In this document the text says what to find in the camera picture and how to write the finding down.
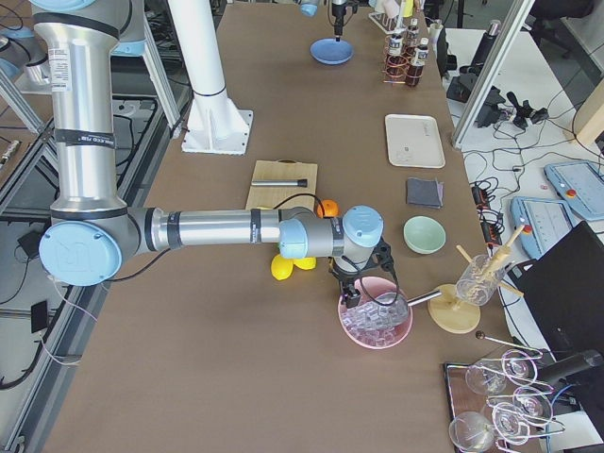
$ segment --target label sticker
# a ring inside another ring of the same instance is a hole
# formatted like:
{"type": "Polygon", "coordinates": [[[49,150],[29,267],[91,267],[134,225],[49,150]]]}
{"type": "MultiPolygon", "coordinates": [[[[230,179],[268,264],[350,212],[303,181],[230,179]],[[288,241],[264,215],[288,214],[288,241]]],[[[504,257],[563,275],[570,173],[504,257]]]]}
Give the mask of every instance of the label sticker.
{"type": "Polygon", "coordinates": [[[48,49],[50,79],[53,92],[70,92],[72,90],[72,66],[67,49],[48,49]]]}

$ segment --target green bowl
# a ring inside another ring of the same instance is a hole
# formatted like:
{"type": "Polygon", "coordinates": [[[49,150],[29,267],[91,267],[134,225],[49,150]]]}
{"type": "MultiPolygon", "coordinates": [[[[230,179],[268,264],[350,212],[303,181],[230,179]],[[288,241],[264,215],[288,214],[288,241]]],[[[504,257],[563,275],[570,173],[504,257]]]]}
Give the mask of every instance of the green bowl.
{"type": "Polygon", "coordinates": [[[407,246],[416,253],[429,255],[445,245],[446,234],[441,224],[422,215],[412,217],[403,227],[407,246]]]}

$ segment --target glass cup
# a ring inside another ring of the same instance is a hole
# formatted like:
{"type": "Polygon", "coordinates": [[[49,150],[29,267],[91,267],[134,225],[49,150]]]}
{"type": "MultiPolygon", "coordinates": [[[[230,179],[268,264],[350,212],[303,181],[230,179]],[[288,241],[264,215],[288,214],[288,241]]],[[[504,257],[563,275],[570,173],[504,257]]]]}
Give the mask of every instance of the glass cup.
{"type": "Polygon", "coordinates": [[[489,262],[490,258],[487,255],[478,255],[468,264],[455,285],[460,300],[481,307],[491,299],[499,282],[505,276],[505,269],[485,274],[489,262]]]}
{"type": "Polygon", "coordinates": [[[465,383],[475,394],[501,394],[508,385],[501,361],[482,359],[470,365],[465,372],[465,383]]]}

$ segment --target spice bottle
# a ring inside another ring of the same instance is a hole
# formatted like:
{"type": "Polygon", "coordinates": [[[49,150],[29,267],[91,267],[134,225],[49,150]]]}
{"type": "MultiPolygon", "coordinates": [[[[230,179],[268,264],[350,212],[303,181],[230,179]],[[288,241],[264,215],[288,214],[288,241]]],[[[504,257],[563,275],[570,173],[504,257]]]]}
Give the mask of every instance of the spice bottle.
{"type": "Polygon", "coordinates": [[[417,19],[412,18],[407,33],[403,40],[403,57],[410,59],[413,57],[415,47],[417,47],[417,39],[419,37],[419,26],[417,25],[417,19]]]}
{"type": "Polygon", "coordinates": [[[415,87],[419,83],[419,79],[424,72],[426,59],[428,58],[428,38],[422,38],[419,45],[415,47],[415,53],[411,59],[411,64],[407,69],[407,77],[405,77],[405,85],[415,87]]]}
{"type": "Polygon", "coordinates": [[[402,57],[403,28],[397,28],[388,40],[388,52],[384,62],[386,81],[399,80],[404,75],[405,60],[402,57]]]}

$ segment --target silver robot arm segment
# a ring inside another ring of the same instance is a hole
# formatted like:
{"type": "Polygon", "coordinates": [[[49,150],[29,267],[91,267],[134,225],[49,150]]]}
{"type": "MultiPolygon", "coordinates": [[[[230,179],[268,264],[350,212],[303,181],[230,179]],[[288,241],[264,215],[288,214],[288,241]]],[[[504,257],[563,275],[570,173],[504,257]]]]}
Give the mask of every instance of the silver robot arm segment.
{"type": "MultiPolygon", "coordinates": [[[[346,304],[358,302],[354,280],[375,267],[372,257],[384,255],[376,253],[383,243],[383,222],[371,208],[355,207],[343,218],[330,219],[302,208],[129,209],[116,188],[109,56],[125,30],[143,19],[143,9],[134,8],[134,0],[31,2],[35,29],[48,43],[59,153],[59,198],[51,206],[53,225],[40,244],[50,274],[90,286],[111,278],[126,260],[144,252],[279,243],[285,258],[334,257],[330,272],[340,281],[346,304]]],[[[384,268],[385,261],[379,261],[384,268]]]]}

